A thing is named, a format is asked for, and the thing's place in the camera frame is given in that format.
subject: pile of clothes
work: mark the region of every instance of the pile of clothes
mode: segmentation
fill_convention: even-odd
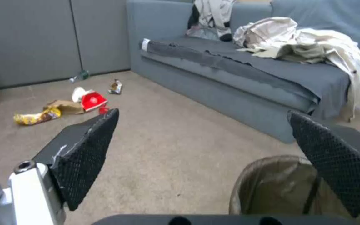
[[[253,52],[254,56],[277,58],[301,63],[330,63],[350,77],[347,109],[354,117],[360,99],[360,49],[350,37],[334,30],[297,29],[289,17],[270,17],[246,26],[234,33],[234,42],[243,47],[240,51]]]

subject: snack wrapper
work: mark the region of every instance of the snack wrapper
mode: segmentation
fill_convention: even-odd
[[[45,121],[53,120],[59,118],[61,112],[56,107],[47,108],[43,112],[36,114],[16,114],[13,119],[19,125],[34,125],[39,124]]]
[[[115,82],[110,86],[110,89],[108,90],[108,92],[111,94],[121,94],[122,87],[123,87],[123,84],[118,79],[115,79]]]

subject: couch backrest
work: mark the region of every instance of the couch backrest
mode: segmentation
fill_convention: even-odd
[[[274,17],[291,17],[299,27],[335,30],[360,48],[360,0],[273,0]]]
[[[254,23],[258,20],[271,17],[272,6],[269,3],[236,3],[233,6],[230,27],[234,33],[237,28],[245,26],[248,23]]]

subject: trash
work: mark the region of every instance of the trash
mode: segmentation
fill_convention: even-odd
[[[34,125],[59,118],[60,116],[61,116],[60,110],[56,107],[51,107],[44,110],[41,113],[16,114],[14,115],[13,119],[19,125]]]
[[[84,90],[84,88],[82,87],[76,87],[73,91],[73,94],[72,94],[72,101],[75,102],[75,103],[79,103],[81,102],[81,98],[88,94],[88,93],[91,93],[91,92],[94,92],[94,90]]]
[[[85,94],[81,100],[81,106],[83,106],[86,112],[91,111],[106,104],[108,100],[96,91]]]
[[[88,70],[82,70],[80,71],[80,74],[75,76],[75,77],[72,77],[69,79],[70,82],[72,83],[75,83],[77,81],[83,81],[83,80],[86,80],[90,77],[90,71]]]
[[[66,100],[55,100],[44,106],[44,110],[48,108],[58,108],[62,114],[83,114],[83,106],[79,102],[72,102]]]
[[[111,94],[121,94],[122,86],[123,84],[118,79],[115,79],[115,82],[110,86],[108,92]]]
[[[104,104],[103,106],[100,107],[100,115],[106,114],[107,111],[109,111],[109,108],[106,107],[106,104]]]

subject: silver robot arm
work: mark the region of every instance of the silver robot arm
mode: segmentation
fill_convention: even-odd
[[[0,185],[0,225],[64,224],[64,203],[46,165],[23,161],[8,183],[9,188]]]

